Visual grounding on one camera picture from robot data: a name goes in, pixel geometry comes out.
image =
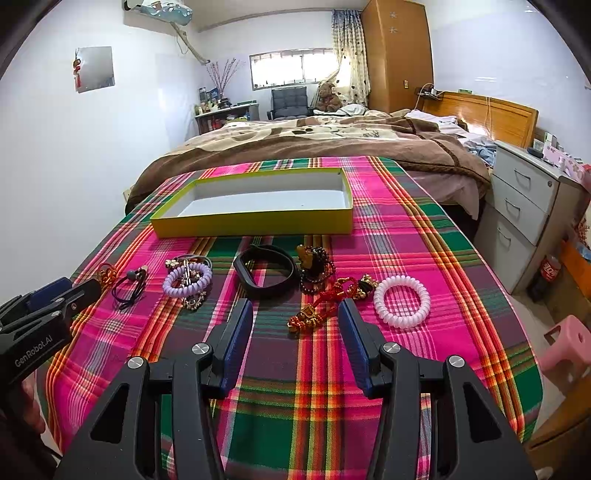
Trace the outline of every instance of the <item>human hand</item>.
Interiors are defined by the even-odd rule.
[[[31,374],[22,381],[22,390],[25,392],[24,420],[33,427],[36,433],[42,434],[45,431],[45,420],[41,416],[41,408],[35,399],[35,375]]]

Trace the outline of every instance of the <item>brown teddy bear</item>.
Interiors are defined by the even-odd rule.
[[[316,108],[322,112],[336,112],[343,106],[338,95],[334,93],[333,83],[323,83],[318,87],[318,102]]]

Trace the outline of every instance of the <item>open cardboard box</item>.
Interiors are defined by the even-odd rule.
[[[257,171],[195,180],[151,219],[159,238],[351,233],[341,168]]]

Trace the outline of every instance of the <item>wooden headboard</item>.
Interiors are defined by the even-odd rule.
[[[521,148],[532,146],[538,121],[538,111],[533,108],[497,98],[487,102],[487,97],[468,93],[445,92],[441,100],[425,99],[421,110],[437,116],[455,115],[468,124],[470,132],[489,135],[490,129],[493,140]]]

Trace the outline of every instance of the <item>blue gripper pad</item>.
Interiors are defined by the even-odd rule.
[[[338,318],[340,334],[353,369],[355,383],[366,397],[383,397],[387,380],[384,380],[382,374],[379,348],[385,343],[385,340],[379,332],[379,328],[376,327],[377,335],[370,334],[368,327],[374,325],[368,325],[361,319],[361,315],[351,299],[341,302]],[[376,336],[383,340],[379,340],[378,345],[374,338]]]
[[[220,389],[224,397],[236,386],[240,367],[244,360],[246,345],[252,330],[252,303],[240,300],[234,307],[230,319],[229,328],[233,329],[233,335],[229,341],[228,348],[223,356],[223,378]]]
[[[31,293],[27,307],[29,312],[36,312],[47,307],[53,300],[59,298],[62,293],[72,289],[72,282],[69,278],[62,277],[51,282],[43,288]]]

